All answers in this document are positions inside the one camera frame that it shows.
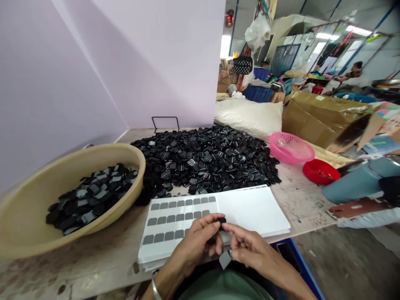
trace blue bin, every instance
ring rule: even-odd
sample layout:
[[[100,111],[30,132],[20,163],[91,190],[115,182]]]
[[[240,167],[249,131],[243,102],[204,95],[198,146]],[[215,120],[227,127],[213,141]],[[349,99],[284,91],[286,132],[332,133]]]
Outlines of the blue bin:
[[[258,103],[270,102],[274,92],[267,87],[259,87],[249,84],[243,91],[243,95],[251,101]]]
[[[270,73],[269,69],[264,69],[262,67],[254,67],[254,76],[255,79],[260,79],[262,81],[267,81],[268,74]]]
[[[312,292],[314,293],[314,295],[317,297],[318,300],[325,300],[324,295],[322,294],[317,282],[314,279],[314,276],[311,274],[310,269],[308,268],[307,264],[304,261],[303,256],[300,254],[299,249],[296,246],[296,243],[293,241],[293,239],[288,238],[288,239],[284,239],[280,242],[276,242],[271,244],[271,246],[277,250],[278,252],[278,246],[279,245],[284,245],[290,248],[291,253],[287,253],[287,251],[285,251],[285,253],[281,253],[283,258],[286,259],[289,263],[291,263],[293,265],[293,267],[300,273],[301,277],[303,278],[303,280],[305,281],[305,283],[307,283],[307,285],[310,287],[310,289],[312,290]]]

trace black and white bag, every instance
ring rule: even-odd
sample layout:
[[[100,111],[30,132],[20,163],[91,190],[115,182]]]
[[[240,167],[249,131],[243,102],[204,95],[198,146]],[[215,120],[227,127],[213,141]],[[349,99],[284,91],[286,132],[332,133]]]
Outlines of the black and white bag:
[[[239,56],[233,59],[232,71],[237,74],[250,74],[253,69],[253,59],[249,56]]]

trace red bowl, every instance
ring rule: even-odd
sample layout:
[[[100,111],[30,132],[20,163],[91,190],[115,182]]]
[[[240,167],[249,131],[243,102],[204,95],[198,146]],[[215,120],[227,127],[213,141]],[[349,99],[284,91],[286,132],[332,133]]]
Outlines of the red bowl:
[[[310,181],[321,185],[328,185],[340,178],[338,170],[318,159],[306,162],[303,166],[303,173]]]

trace pink plastic basket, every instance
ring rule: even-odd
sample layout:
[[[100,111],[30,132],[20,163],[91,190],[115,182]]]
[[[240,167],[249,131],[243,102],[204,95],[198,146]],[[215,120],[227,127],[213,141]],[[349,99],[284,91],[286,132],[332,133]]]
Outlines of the pink plastic basket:
[[[315,157],[314,149],[306,141],[290,133],[271,134],[270,148],[272,155],[283,163],[307,162]]]

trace lavender wall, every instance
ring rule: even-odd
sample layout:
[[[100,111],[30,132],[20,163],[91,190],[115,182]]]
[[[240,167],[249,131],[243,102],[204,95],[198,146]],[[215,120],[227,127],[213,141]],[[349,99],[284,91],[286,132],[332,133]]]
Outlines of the lavender wall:
[[[126,124],[51,1],[0,2],[0,194]]]
[[[63,2],[128,127],[213,124],[225,0]]]

